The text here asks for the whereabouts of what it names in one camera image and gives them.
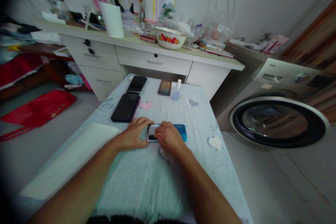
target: enamel bowl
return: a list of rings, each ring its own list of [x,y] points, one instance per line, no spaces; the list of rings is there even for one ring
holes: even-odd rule
[[[154,29],[159,45],[171,50],[180,49],[188,36],[186,33],[166,27],[155,26]]]

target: spray bottle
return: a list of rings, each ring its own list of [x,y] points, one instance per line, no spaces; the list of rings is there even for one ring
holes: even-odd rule
[[[180,91],[181,91],[181,80],[179,79],[177,81],[177,84],[176,84],[175,88],[174,88],[173,95],[172,95],[172,98],[171,98],[173,101],[178,101],[179,100]]]

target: washing machine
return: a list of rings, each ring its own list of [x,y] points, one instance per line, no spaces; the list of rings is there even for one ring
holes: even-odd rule
[[[326,117],[302,101],[334,74],[231,43],[225,49],[246,67],[231,71],[210,102],[220,130],[277,148],[307,146],[326,135]]]

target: red bag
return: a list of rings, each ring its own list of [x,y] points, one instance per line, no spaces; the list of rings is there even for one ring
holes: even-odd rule
[[[1,120],[7,123],[23,125],[24,127],[0,136],[0,142],[11,140],[36,127],[41,127],[71,106],[76,99],[76,96],[68,92],[53,90],[18,107],[1,117]]]

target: pink heart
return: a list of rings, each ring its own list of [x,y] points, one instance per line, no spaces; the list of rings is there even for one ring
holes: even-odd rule
[[[140,108],[142,108],[143,110],[147,111],[149,110],[151,107],[153,107],[153,103],[152,102],[141,102],[140,103]]]

